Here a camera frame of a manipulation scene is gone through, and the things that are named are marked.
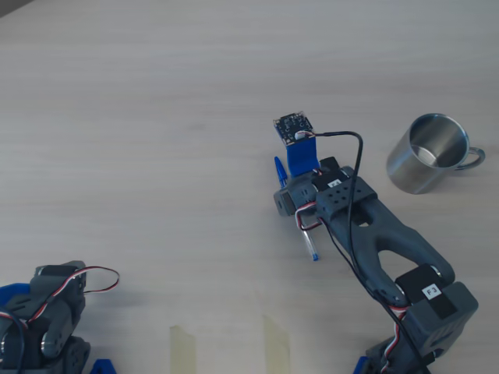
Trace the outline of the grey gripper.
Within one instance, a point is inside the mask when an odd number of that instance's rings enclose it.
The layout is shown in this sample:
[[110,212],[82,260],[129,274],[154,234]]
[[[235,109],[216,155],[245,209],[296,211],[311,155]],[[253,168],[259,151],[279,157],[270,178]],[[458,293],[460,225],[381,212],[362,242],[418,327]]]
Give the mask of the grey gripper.
[[321,173],[305,173],[288,180],[285,187],[274,193],[274,202],[281,217],[292,216],[298,208],[316,201],[319,189],[315,180]]

